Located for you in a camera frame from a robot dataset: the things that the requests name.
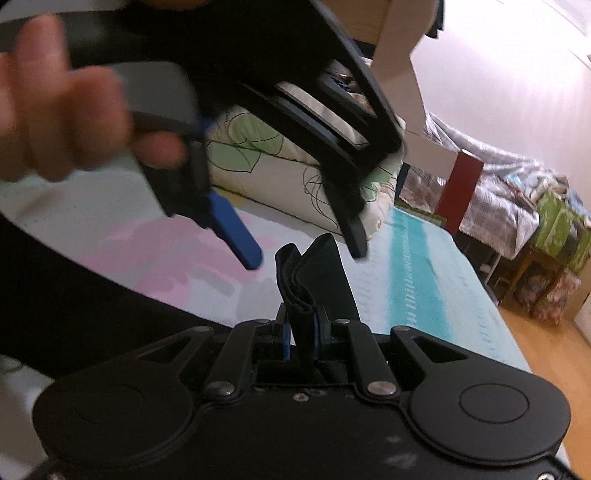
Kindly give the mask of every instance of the patterned fabric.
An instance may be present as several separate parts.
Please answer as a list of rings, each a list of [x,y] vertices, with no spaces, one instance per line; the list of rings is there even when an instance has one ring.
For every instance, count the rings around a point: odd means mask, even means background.
[[[515,290],[515,299],[531,312],[533,318],[558,325],[562,320],[569,297],[579,288],[581,280],[571,271],[565,270],[556,286],[536,304],[552,279],[552,272],[546,271],[537,264],[530,266],[519,281]]]
[[[283,88],[353,143],[365,142],[358,131],[303,90],[293,85]],[[361,94],[350,94],[366,104]],[[340,233],[324,195],[318,162],[277,130],[235,106],[217,119],[207,137],[210,173],[215,185]],[[394,183],[403,153],[401,150],[387,158],[361,184],[366,201],[361,220],[368,238],[381,227],[394,206]]]
[[[492,247],[503,257],[515,258],[534,234],[540,220],[536,212],[530,213],[513,202],[513,192],[501,177],[511,173],[527,176],[542,169],[541,164],[474,140],[429,112],[425,135],[450,150],[466,150],[485,162],[460,230]],[[444,186],[445,180],[411,168],[401,198],[414,207],[433,213]]]
[[[556,194],[546,193],[538,202],[540,228],[534,246],[551,257],[557,257],[566,243],[573,225],[574,212]]]
[[[581,239],[579,240],[579,245],[577,246],[577,251],[574,253],[573,258],[568,264],[569,269],[579,274],[583,271],[585,265],[589,260],[589,251],[591,250],[591,231],[586,230],[584,231]]]

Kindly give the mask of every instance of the gray sleeve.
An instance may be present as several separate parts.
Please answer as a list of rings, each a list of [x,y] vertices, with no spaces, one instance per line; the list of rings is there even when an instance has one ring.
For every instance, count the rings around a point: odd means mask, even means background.
[[[0,22],[51,12],[116,10],[124,0],[10,0],[0,12]]]

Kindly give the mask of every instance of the finger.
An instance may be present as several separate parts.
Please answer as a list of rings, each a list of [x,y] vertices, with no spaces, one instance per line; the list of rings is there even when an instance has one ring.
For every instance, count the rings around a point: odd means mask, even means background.
[[[182,140],[169,132],[138,134],[131,149],[140,162],[154,168],[176,168],[187,157]]]
[[[14,65],[7,53],[0,53],[0,179],[16,181],[28,170],[19,130],[13,78]]]
[[[115,73],[88,67],[70,75],[71,131],[83,169],[97,167],[120,152],[131,137],[131,119]]]
[[[64,121],[69,62],[59,17],[28,21],[17,38],[15,57],[33,167],[48,180],[62,180],[74,162]]]

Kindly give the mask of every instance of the gray blanket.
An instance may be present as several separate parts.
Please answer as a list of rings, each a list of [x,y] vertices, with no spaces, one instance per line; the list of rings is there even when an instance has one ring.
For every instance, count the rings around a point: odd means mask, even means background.
[[[466,150],[485,163],[460,230],[503,257],[515,258],[538,228],[540,218],[537,212],[530,213],[514,202],[513,192],[501,178],[513,174],[525,181],[550,170],[537,160],[468,137],[429,112],[424,133],[450,150]],[[401,197],[414,207],[433,212],[444,186],[445,180],[411,168]]]

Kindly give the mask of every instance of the white wall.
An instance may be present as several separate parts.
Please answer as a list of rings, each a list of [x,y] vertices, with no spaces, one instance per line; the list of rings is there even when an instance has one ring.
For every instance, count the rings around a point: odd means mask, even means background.
[[[472,137],[567,174],[591,207],[584,37],[543,0],[503,2],[446,0],[445,31],[421,40],[412,56],[426,108]]]

